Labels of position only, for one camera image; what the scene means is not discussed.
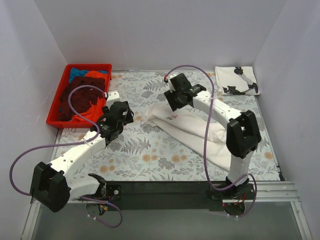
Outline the white Coca-Cola t-shirt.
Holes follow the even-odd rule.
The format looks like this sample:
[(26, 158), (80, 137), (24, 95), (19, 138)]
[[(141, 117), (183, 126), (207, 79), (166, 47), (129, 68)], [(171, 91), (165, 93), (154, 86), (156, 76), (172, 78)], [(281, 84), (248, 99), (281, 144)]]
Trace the white Coca-Cola t-shirt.
[[(142, 116), (143, 125), (157, 126), (168, 135), (198, 153), (204, 155), (207, 122), (187, 110), (172, 111), (164, 103), (156, 103)], [(219, 123), (209, 125), (206, 159), (226, 171), (230, 170), (231, 153), (226, 146), (227, 131)]]

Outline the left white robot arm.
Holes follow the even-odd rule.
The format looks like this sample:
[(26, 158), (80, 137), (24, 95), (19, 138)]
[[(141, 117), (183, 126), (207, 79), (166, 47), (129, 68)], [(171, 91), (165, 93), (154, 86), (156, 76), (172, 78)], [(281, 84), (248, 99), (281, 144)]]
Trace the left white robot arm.
[(134, 113), (127, 101), (115, 101), (104, 107), (96, 126), (85, 134), (83, 144), (75, 145), (49, 163), (40, 162), (34, 170), (30, 195), (52, 212), (60, 211), (69, 200), (83, 196), (101, 200), (107, 195), (107, 181), (90, 173), (75, 180), (75, 172), (94, 154), (103, 150), (133, 122)]

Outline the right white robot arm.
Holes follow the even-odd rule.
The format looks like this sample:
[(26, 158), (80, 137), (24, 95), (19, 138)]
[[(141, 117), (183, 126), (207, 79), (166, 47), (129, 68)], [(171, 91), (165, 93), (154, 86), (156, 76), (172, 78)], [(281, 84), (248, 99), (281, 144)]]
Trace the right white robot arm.
[(249, 184), (249, 165), (253, 152), (261, 141), (255, 114), (228, 106), (200, 84), (192, 85), (183, 74), (165, 76), (169, 89), (164, 93), (171, 109), (176, 111), (187, 105), (214, 119), (226, 130), (226, 147), (231, 153), (230, 168), (225, 181), (210, 185), (208, 195), (214, 200), (242, 196)]

